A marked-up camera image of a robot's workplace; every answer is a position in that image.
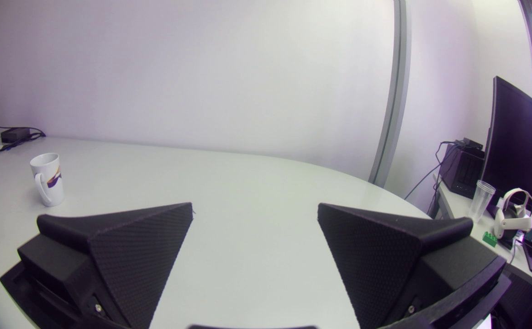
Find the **curved monitor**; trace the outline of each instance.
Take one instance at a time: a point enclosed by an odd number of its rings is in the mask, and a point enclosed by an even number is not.
[[[493,114],[481,179],[495,187],[498,197],[516,187],[532,195],[532,98],[500,77],[493,79]],[[519,198],[514,201],[522,202],[523,196]]]

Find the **black cable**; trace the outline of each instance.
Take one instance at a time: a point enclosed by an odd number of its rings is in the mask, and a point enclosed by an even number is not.
[[[0,128],[1,129],[12,129],[12,128],[34,129],[34,130],[38,131],[41,134],[39,137],[46,137],[45,133],[43,133],[43,131],[41,131],[41,129],[34,128],[34,127],[2,127],[2,126],[0,126]]]
[[[439,163],[441,163],[441,159],[438,158],[438,152],[440,152],[441,150],[441,147],[442,147],[442,144],[455,144],[455,142],[450,142],[449,140],[445,140],[444,142],[441,142],[438,146],[438,150],[437,152],[434,154],[434,156],[437,158],[437,161]]]
[[[450,150],[454,150],[455,148],[460,148],[461,146],[453,146]],[[454,162],[454,160],[458,157],[458,154],[460,152],[456,152],[456,154],[454,154],[454,158],[452,158],[452,162]],[[443,159],[441,162],[439,162],[441,165],[445,162],[445,159]],[[445,172],[445,176],[449,173],[450,169],[452,168],[452,166],[449,166],[447,171]],[[432,186],[432,189],[434,190],[434,193],[432,195],[432,199],[430,200],[430,204],[428,205],[428,209],[430,210],[432,208],[432,205],[434,204],[434,202],[437,200],[437,191],[438,191],[438,188],[441,187],[441,183],[442,183],[442,177],[441,175],[438,175],[437,176],[437,181],[434,183],[434,185]]]
[[[440,167],[440,166],[442,165],[442,163],[445,162],[445,160],[447,160],[448,157],[451,156],[451,155],[452,155],[452,152],[451,152],[451,153],[448,152],[448,155],[445,154],[445,158],[443,158],[443,160],[442,160],[441,162],[439,162],[438,165],[437,165],[436,167],[434,167],[434,168],[433,168],[431,171],[429,171],[424,177],[422,177],[422,179],[420,179],[420,181],[418,182],[418,184],[416,184],[416,186],[414,186],[414,188],[413,188],[413,189],[412,189],[412,190],[406,195],[406,197],[404,198],[404,200],[406,200],[406,199],[410,196],[410,194],[412,194],[412,192],[414,192],[414,190],[420,185],[420,183],[422,183],[422,182],[426,179],[426,177],[428,177],[428,175],[430,175],[433,171],[437,170],[438,167]]]
[[[41,135],[40,133],[31,133],[27,137],[25,137],[23,139],[20,139],[20,140],[17,140],[14,143],[3,145],[2,148],[0,148],[0,152],[3,152],[5,150],[9,150],[11,148],[15,148],[16,146],[19,146],[19,145],[21,145],[23,143],[26,143],[29,140],[35,140],[35,139],[40,138],[40,137],[43,137],[43,135]]]

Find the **black box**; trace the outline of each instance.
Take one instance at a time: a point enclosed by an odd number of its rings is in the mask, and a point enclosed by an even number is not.
[[[7,144],[18,142],[19,140],[22,140],[28,136],[30,136],[29,128],[11,128],[7,131],[3,131],[0,134],[2,143]]]
[[[485,152],[479,148],[449,144],[438,174],[451,192],[473,198],[484,162]]]

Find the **white table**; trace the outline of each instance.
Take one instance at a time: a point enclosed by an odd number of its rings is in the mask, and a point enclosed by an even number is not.
[[[57,152],[63,204],[40,202],[28,162]],[[316,220],[319,202],[428,218],[380,187],[291,160],[43,138],[0,153],[0,276],[47,213],[82,216],[192,202],[195,219],[151,328],[356,329]],[[0,328],[32,328],[0,283]]]
[[[459,218],[465,217],[467,215],[472,199],[451,192],[444,182],[439,185],[438,192],[440,194],[438,203],[441,208],[441,213],[443,213],[445,218]],[[511,251],[499,243],[495,247],[492,247],[483,241],[483,233],[485,231],[493,233],[494,222],[495,219],[489,214],[489,211],[485,210],[481,220],[478,223],[473,224],[471,237],[475,238],[477,241],[487,246],[490,250],[493,250],[499,256],[510,262],[512,254]],[[516,255],[511,264],[532,277],[532,272],[529,270],[529,266],[527,266],[527,259],[525,253],[523,252],[523,247],[517,245],[514,246],[514,248],[516,249]]]

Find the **power cord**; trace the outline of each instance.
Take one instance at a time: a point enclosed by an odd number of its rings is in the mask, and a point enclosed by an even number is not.
[[[516,244],[523,246],[523,242],[521,242],[520,240],[514,239],[514,244],[512,246],[512,251],[511,251],[510,265],[514,261],[514,257],[516,256],[516,248],[517,248]]]
[[[438,167],[440,167],[442,165],[442,163],[445,162],[445,160],[447,160],[449,158],[449,156],[451,156],[452,150],[454,150],[457,147],[460,147],[460,146],[458,146],[457,142],[450,142],[449,140],[445,140],[444,142],[441,142],[439,144],[439,146],[438,146],[437,152],[435,153],[435,156],[437,157],[437,160],[438,160],[438,152],[439,152],[439,150],[441,150],[441,147],[442,147],[443,144],[457,144],[457,146],[453,147],[453,148],[451,148],[450,150],[447,151],[447,153],[445,154],[443,160],[442,161],[439,160],[438,161],[438,165],[436,167],[434,167],[431,171],[429,171],[424,177],[422,177],[422,179],[420,179],[418,184],[416,184],[416,186],[414,186],[412,188],[412,190],[410,190],[410,192],[408,192],[408,194],[406,195],[404,200],[406,200],[410,196],[410,194],[412,194],[412,192],[414,192],[414,190],[416,190],[416,188],[426,179],[426,177],[428,177],[433,171],[437,170]]]
[[[13,143],[3,145],[0,148],[0,152],[3,152],[5,150],[9,150],[11,148],[15,148],[16,146],[24,144],[24,143],[26,143],[26,142],[28,142],[30,140],[35,140],[35,139],[38,139],[40,137],[46,137],[45,133],[43,131],[41,131],[41,129],[34,128],[34,127],[3,127],[3,126],[0,126],[0,129],[12,129],[12,128],[23,128],[23,129],[29,129],[29,130],[32,129],[32,130],[36,130],[38,132],[37,133],[31,133],[27,137],[19,139],[19,140],[16,140]]]

